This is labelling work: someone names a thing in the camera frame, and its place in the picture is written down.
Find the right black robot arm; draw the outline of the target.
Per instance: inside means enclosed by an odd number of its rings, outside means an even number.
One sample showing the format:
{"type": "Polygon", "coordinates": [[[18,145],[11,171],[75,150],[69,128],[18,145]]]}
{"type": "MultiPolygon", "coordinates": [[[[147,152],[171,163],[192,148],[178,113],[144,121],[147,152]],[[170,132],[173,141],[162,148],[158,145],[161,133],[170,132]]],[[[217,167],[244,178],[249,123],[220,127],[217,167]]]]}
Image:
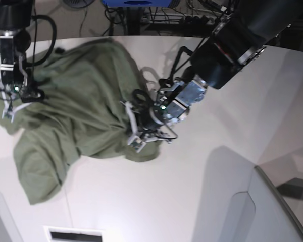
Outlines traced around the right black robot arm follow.
{"type": "Polygon", "coordinates": [[[34,78],[34,69],[52,54],[57,39],[57,26],[47,15],[38,15],[34,1],[0,1],[0,100],[4,103],[2,117],[14,120],[16,113],[34,102],[45,99],[34,78]],[[40,60],[27,60],[26,51],[36,47],[27,28],[38,20],[52,28],[52,42],[40,60]]]}

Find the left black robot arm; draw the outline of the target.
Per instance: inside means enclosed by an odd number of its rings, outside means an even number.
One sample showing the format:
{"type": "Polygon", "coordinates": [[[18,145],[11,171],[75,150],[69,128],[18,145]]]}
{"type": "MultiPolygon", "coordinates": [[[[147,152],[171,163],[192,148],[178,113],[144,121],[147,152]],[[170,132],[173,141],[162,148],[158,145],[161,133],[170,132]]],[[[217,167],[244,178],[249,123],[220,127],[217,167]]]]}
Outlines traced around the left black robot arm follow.
{"type": "Polygon", "coordinates": [[[302,13],[303,1],[240,1],[196,49],[178,50],[169,76],[159,79],[154,98],[133,91],[133,102],[125,103],[131,127],[127,144],[140,152],[148,143],[176,139],[171,126],[189,114],[207,88],[222,88],[302,13]]]}

